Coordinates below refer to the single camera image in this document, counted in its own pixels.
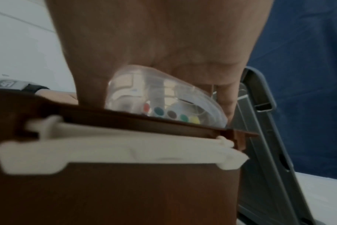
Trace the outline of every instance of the colored dot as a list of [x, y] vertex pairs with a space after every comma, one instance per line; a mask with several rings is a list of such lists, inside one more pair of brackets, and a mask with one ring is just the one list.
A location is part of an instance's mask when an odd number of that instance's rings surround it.
[[149, 110], [150, 110], [150, 105], [148, 103], [145, 103], [143, 106], [143, 111], [147, 113], [149, 112]]
[[167, 115], [168, 115], [170, 118], [172, 118], [172, 119], [176, 119], [176, 118], [177, 118], [177, 114], [176, 114], [174, 111], [172, 111], [172, 110], [168, 111], [168, 112], [167, 112]]
[[181, 114], [180, 115], [180, 119], [183, 121], [183, 122], [188, 122], [188, 117], [184, 114]]
[[160, 107], [155, 107], [154, 108], [154, 112], [156, 113], [156, 115], [158, 116], [163, 116], [164, 115], [164, 110]]
[[190, 116], [190, 123], [201, 124], [199, 118], [196, 116]]

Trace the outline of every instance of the blue fabric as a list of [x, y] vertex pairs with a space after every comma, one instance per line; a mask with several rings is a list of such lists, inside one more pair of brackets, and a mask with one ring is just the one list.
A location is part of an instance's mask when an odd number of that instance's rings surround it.
[[337, 0], [275, 0], [249, 66], [297, 172], [337, 179]]

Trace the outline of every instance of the white wall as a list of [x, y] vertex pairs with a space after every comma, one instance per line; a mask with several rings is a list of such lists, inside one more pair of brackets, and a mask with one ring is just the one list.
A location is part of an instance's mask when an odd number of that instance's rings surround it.
[[0, 0], [0, 77], [75, 91], [45, 7], [28, 0]]

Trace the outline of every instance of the transparent plastic container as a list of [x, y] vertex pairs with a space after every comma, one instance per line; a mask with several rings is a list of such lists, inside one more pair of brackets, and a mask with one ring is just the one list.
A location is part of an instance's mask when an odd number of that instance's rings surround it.
[[222, 108], [207, 93], [150, 67], [130, 65], [109, 83], [106, 109], [224, 128]]

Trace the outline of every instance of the green dot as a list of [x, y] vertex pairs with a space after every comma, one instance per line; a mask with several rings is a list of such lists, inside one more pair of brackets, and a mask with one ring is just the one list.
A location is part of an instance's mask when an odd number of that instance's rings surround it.
[[181, 114], [180, 115], [180, 119], [183, 121], [183, 122], [188, 122], [188, 117], [184, 114]]
[[160, 107], [155, 107], [154, 108], [154, 112], [156, 113], [156, 115], [158, 116], [163, 116], [164, 115], [164, 110]]

